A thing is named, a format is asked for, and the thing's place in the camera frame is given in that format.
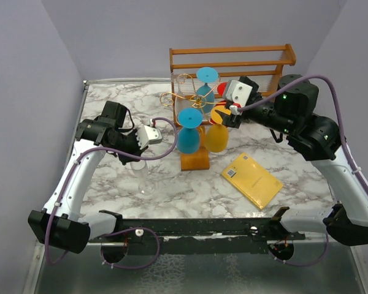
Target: gray wall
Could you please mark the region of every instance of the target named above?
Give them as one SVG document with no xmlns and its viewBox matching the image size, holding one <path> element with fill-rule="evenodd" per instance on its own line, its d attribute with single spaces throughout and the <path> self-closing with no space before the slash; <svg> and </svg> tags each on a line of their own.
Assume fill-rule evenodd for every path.
<svg viewBox="0 0 368 294">
<path fill-rule="evenodd" d="M 0 0 L 0 294 L 21 293 L 27 224 L 63 170 L 82 79 L 39 0 Z"/>
<path fill-rule="evenodd" d="M 42 0 L 86 79 L 168 77 L 172 48 L 291 43 L 304 73 L 345 0 Z"/>
<path fill-rule="evenodd" d="M 348 143 L 368 179 L 368 1 L 348 0 L 309 67 L 335 84 Z M 317 112 L 335 118 L 322 82 Z M 368 265 L 368 246 L 362 247 Z"/>
</svg>

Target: red object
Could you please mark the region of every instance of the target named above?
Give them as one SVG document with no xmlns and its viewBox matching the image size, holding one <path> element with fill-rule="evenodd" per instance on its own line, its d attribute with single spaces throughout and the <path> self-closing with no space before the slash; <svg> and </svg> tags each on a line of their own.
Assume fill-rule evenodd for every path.
<svg viewBox="0 0 368 294">
<path fill-rule="evenodd" d="M 220 83 L 217 87 L 217 92 L 219 93 L 219 95 L 222 96 L 223 92 L 225 91 L 225 88 L 226 88 L 226 84 L 228 82 L 224 82 L 224 83 Z"/>
</svg>

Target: gold wire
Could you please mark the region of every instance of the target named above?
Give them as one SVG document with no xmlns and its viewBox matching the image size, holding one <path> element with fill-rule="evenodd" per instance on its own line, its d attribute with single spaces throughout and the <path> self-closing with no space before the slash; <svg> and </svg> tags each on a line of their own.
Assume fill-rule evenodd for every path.
<svg viewBox="0 0 368 294">
<path fill-rule="evenodd" d="M 180 89 L 180 85 L 181 84 L 184 84 L 187 77 L 190 77 L 191 78 L 191 81 L 192 81 L 192 87 L 194 89 L 194 93 L 196 93 L 196 88 L 195 88 L 195 82 L 194 82 L 194 78 L 187 74 L 187 73 L 181 73 L 180 75 L 178 75 L 175 79 L 176 79 L 176 83 L 178 84 L 178 88 Z M 210 122 L 209 118 L 207 117 L 207 115 L 204 113 L 204 110 L 203 110 L 203 107 L 205 107 L 207 104 L 218 104 L 219 102 L 208 102 L 206 100 L 206 97 L 207 95 L 209 95 L 212 91 L 214 91 L 214 89 L 221 83 L 221 77 L 218 76 L 218 81 L 217 83 L 214 85 L 214 87 L 206 94 L 206 95 L 198 95 L 198 94 L 195 94 L 195 95 L 192 95 L 189 99 L 187 99 L 186 97 L 182 97 L 176 93 L 173 93 L 173 92 L 164 92 L 161 94 L 161 96 L 159 97 L 159 102 L 164 105 L 165 107 L 172 107 L 173 104 L 174 104 L 174 100 L 173 100 L 173 97 L 175 98 L 180 98 L 180 99 L 184 99 L 184 100 L 187 100 L 187 101 L 191 101 L 191 102 L 194 102 L 192 104 L 191 107 L 194 107 L 194 108 L 197 108 L 197 109 L 200 109 L 203 116 L 206 118 L 206 120 Z M 166 97 L 165 100 L 163 100 L 163 98 L 166 96 L 166 95 L 171 95 L 170 97 Z"/>
</svg>

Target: blue wine glass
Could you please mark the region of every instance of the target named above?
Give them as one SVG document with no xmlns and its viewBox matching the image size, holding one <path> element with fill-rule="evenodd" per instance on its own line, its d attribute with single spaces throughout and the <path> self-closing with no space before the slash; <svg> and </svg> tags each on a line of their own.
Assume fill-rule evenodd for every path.
<svg viewBox="0 0 368 294">
<path fill-rule="evenodd" d="M 195 153 L 201 145 L 201 136 L 197 131 L 202 123 L 202 113 L 195 108 L 186 108 L 178 114 L 182 129 L 178 133 L 177 149 L 184 154 Z"/>
<path fill-rule="evenodd" d="M 212 83 L 217 80 L 218 78 L 218 72 L 213 69 L 212 67 L 202 67 L 196 72 L 196 77 L 204 83 L 203 86 L 201 86 L 199 89 L 197 89 L 196 94 L 201 95 L 205 97 L 205 100 L 202 99 L 202 112 L 203 113 L 210 113 L 210 111 L 213 109 L 214 104 L 211 104 L 215 100 L 215 95 L 213 92 L 211 92 L 209 95 L 207 95 L 208 92 L 211 91 L 210 86 L 207 83 Z"/>
</svg>

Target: screw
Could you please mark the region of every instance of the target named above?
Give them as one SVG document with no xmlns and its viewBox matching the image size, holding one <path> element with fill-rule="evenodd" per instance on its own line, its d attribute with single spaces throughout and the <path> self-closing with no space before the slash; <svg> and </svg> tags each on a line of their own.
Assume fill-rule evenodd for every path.
<svg viewBox="0 0 368 294">
<path fill-rule="evenodd" d="M 258 228 L 254 226 L 250 228 L 250 231 L 251 231 L 252 236 L 255 236 L 259 232 Z"/>
<path fill-rule="evenodd" d="M 143 230 L 141 230 L 141 229 L 137 229 L 137 230 L 135 230 L 135 235 L 136 236 L 138 236 L 138 237 L 141 237 L 141 236 L 143 236 Z"/>
</svg>

